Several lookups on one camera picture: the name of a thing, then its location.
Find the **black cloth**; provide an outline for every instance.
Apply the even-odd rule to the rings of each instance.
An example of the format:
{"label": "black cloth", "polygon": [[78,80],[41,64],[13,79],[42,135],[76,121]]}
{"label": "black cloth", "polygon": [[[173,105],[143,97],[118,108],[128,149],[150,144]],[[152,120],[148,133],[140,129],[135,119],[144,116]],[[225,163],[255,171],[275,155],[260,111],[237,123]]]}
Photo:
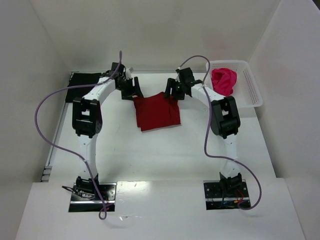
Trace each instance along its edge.
{"label": "black cloth", "polygon": [[[68,87],[71,86],[79,86],[79,85],[89,85],[89,84],[97,84],[99,78],[101,76],[101,72],[98,73],[74,73],[72,78],[69,81]],[[80,87],[74,89],[68,89],[66,93],[65,102],[72,103],[76,97],[83,97],[87,93],[91,91],[94,87]]]}

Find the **plastic basket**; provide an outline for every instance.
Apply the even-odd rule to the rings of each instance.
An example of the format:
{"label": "plastic basket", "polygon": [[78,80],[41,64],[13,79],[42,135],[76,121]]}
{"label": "plastic basket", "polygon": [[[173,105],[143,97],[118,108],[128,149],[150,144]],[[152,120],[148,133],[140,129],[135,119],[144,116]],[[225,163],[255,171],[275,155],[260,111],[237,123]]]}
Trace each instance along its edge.
{"label": "plastic basket", "polygon": [[205,84],[213,89],[211,72],[213,69],[228,68],[236,72],[237,80],[233,87],[232,96],[238,108],[260,107],[263,104],[258,85],[249,64],[242,60],[217,60],[210,61],[210,76],[205,79]]}

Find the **mounting plate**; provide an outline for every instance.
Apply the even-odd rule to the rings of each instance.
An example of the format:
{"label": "mounting plate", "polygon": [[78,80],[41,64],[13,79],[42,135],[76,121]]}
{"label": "mounting plate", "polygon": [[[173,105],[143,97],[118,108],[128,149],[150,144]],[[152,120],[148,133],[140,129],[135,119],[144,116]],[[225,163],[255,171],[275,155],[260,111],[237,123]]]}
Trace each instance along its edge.
{"label": "mounting plate", "polygon": [[237,200],[237,196],[238,199],[242,198],[241,193],[243,194],[243,203],[241,203],[241,207],[245,209],[251,207],[247,183],[245,181],[242,182],[239,188],[241,193],[235,191],[231,194],[228,194],[224,197],[223,203],[223,194],[219,185],[219,181],[204,181],[203,187],[207,210],[238,209],[238,203],[235,203],[235,201]]}
{"label": "mounting plate", "polygon": [[[113,204],[108,207],[108,212],[115,211],[115,202],[116,202],[116,183],[100,183],[99,189],[102,195],[107,196],[108,203]],[[102,209],[102,201],[99,198],[88,199],[80,197],[75,194],[71,194],[69,213],[81,213],[81,212],[99,212]]]}

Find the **red towel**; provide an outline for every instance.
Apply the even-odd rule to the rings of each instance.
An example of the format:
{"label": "red towel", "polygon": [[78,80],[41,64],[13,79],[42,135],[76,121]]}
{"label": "red towel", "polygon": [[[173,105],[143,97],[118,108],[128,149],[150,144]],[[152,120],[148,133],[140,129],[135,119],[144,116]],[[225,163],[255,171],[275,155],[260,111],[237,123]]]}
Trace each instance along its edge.
{"label": "red towel", "polygon": [[213,69],[211,72],[213,90],[223,96],[230,96],[237,82],[237,73],[229,68]]}
{"label": "red towel", "polygon": [[142,132],[181,124],[178,100],[172,96],[164,98],[164,95],[160,92],[151,97],[133,98],[136,124]]}

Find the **white wall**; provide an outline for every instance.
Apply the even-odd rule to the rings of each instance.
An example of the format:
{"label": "white wall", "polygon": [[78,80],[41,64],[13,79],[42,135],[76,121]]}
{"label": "white wall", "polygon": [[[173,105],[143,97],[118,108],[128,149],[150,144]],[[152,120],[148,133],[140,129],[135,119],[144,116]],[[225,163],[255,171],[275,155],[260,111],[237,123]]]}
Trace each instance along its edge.
{"label": "white wall", "polygon": [[[203,54],[248,60],[279,0],[30,0],[72,71],[173,70]],[[204,69],[203,61],[193,67]]]}
{"label": "white wall", "polygon": [[264,104],[257,115],[307,240],[320,236],[320,11],[282,0],[250,65]]}
{"label": "white wall", "polygon": [[[34,112],[45,94],[66,86],[68,72],[29,1],[1,0],[0,29],[0,239],[13,240],[49,152]],[[50,138],[63,97],[50,99],[39,116]]]}

